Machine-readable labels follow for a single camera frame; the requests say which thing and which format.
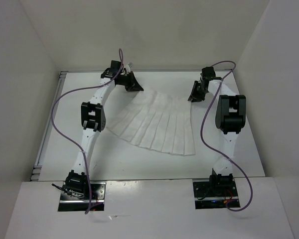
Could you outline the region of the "white pleated skirt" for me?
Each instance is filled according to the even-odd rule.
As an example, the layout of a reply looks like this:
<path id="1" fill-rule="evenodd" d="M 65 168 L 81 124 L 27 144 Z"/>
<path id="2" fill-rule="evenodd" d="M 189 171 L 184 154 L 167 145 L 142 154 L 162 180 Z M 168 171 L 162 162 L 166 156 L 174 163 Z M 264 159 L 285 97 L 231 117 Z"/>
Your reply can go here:
<path id="1" fill-rule="evenodd" d="M 195 155 L 191 102 L 145 87 L 107 128 L 131 145 L 180 156 Z"/>

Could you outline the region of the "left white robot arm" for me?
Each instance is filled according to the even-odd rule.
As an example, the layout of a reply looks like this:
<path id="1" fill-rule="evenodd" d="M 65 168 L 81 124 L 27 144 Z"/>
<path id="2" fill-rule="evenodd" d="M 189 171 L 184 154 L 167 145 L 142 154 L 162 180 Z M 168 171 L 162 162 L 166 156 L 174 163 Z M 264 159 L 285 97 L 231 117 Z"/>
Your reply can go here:
<path id="1" fill-rule="evenodd" d="M 127 92 L 139 92 L 144 89 L 137 82 L 134 73 L 121 61 L 111 61 L 110 67 L 101 74 L 100 86 L 88 102 L 81 104 L 82 141 L 80 152 L 72 170 L 65 179 L 62 189 L 71 196 L 84 199 L 90 195 L 89 166 L 94 146 L 100 132 L 105 129 L 106 117 L 104 104 L 116 85 L 125 87 Z"/>

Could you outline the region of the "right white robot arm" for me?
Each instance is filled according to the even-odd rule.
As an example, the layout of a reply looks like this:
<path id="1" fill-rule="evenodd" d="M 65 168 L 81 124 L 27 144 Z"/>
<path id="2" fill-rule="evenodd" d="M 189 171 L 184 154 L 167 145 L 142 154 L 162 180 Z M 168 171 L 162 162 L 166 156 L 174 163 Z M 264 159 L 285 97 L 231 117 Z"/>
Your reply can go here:
<path id="1" fill-rule="evenodd" d="M 188 98 L 188 100 L 192 103 L 205 100 L 206 94 L 209 93 L 209 82 L 213 80 L 219 81 L 218 88 L 213 94 L 214 97 L 203 117 L 200 129 L 200 136 L 203 144 L 207 148 L 222 156 L 212 168 L 212 174 L 209 176 L 207 192 L 214 196 L 221 195 L 225 190 L 230 190 L 233 186 L 233 175 L 230 172 L 226 172 L 225 168 L 229 167 L 229 169 L 232 169 L 232 165 L 234 165 L 243 173 L 244 176 L 247 176 L 244 170 L 242 170 L 242 168 L 235 163 L 229 155 L 210 146 L 203 137 L 204 124 L 216 98 L 218 98 L 218 100 L 215 114 L 215 125 L 217 129 L 222 131 L 225 139 L 230 140 L 233 144 L 237 139 L 238 134 L 241 132 L 241 129 L 245 126 L 246 97 L 244 95 L 234 95 L 233 93 L 230 93 L 229 95 L 221 95 L 221 89 L 225 88 L 222 85 L 224 79 L 224 77 L 216 76 L 214 67 L 209 66 L 203 68 L 200 74 L 200 80 L 194 82 L 191 94 Z"/>

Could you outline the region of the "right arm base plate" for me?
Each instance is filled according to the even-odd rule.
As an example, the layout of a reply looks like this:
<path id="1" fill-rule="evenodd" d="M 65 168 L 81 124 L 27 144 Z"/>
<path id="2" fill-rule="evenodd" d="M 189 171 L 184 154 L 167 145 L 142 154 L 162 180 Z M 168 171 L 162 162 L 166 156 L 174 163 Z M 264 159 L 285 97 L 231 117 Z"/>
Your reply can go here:
<path id="1" fill-rule="evenodd" d="M 226 208 L 227 203 L 229 203 L 229 208 L 240 207 L 234 181 L 231 186 L 216 187 L 211 186 L 208 180 L 198 180 L 193 181 L 192 186 L 196 210 Z"/>

